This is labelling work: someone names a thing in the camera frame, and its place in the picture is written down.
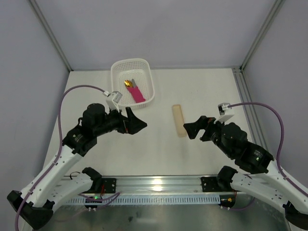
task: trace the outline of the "white basket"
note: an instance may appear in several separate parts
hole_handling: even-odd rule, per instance
[[[124,81],[132,78],[145,98],[144,102],[136,103],[126,89]],[[125,107],[131,107],[131,109],[146,107],[155,96],[149,63],[144,59],[125,59],[114,63],[111,67],[111,88],[112,91],[117,90],[123,94],[118,103],[120,109],[125,109]]]

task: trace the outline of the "robotic arm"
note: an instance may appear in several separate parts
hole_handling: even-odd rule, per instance
[[[63,139],[60,157],[56,154],[32,182],[20,192],[11,191],[7,196],[15,211],[23,203],[20,216],[35,230],[42,228],[68,199],[101,185],[102,176],[88,167],[74,180],[56,187],[64,174],[96,145],[97,137],[113,130],[133,135],[147,127],[145,122],[133,114],[131,108],[126,108],[127,117],[121,114],[117,106],[121,97],[121,93],[117,91],[109,94],[106,100],[109,113],[105,112],[102,104],[89,105],[83,112],[81,125],[70,130]],[[31,191],[33,184],[41,177],[44,180]]]
[[[194,123],[184,124],[189,138],[195,139],[198,132],[205,129],[201,141],[212,141],[240,169],[262,178],[269,186],[228,166],[224,166],[219,172],[218,185],[225,191],[234,189],[246,192],[284,212],[286,219],[292,224],[308,230],[308,189],[284,170],[292,183],[286,180],[278,170],[274,157],[261,146],[249,142],[247,133],[239,126],[235,123],[225,124],[234,115],[229,103],[218,105],[218,109],[218,119],[201,116]]]

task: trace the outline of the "white table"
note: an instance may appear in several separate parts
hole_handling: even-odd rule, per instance
[[[152,104],[134,110],[148,127],[135,135],[116,131],[98,138],[98,144],[68,173],[92,167],[108,176],[208,175],[218,174],[224,165],[238,169],[233,161],[212,142],[179,138],[171,106],[181,104],[185,122],[194,122],[201,115],[218,117],[217,105],[238,103],[240,96],[231,69],[152,70],[155,98]],[[88,84],[111,91],[110,71],[71,72],[66,85]],[[106,105],[106,97],[93,89],[70,92],[62,106],[62,129],[66,133],[77,124],[91,103]],[[242,107],[236,107],[235,122],[251,135]],[[54,127],[45,164],[59,147],[57,124]]]

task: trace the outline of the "gray floor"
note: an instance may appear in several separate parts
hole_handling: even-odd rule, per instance
[[[251,198],[240,196],[237,207]],[[41,231],[289,231],[283,214],[256,201],[241,212],[220,209],[218,205],[112,206],[84,212],[67,222],[82,206],[60,208]]]

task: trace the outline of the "perforated basket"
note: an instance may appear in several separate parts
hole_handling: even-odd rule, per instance
[[[124,81],[132,78],[146,99],[144,102],[136,103],[126,89]],[[131,107],[131,109],[146,107],[155,96],[149,63],[144,59],[125,59],[114,63],[111,67],[111,88],[112,91],[118,90],[123,94],[118,103],[121,109],[125,109],[125,107]]]

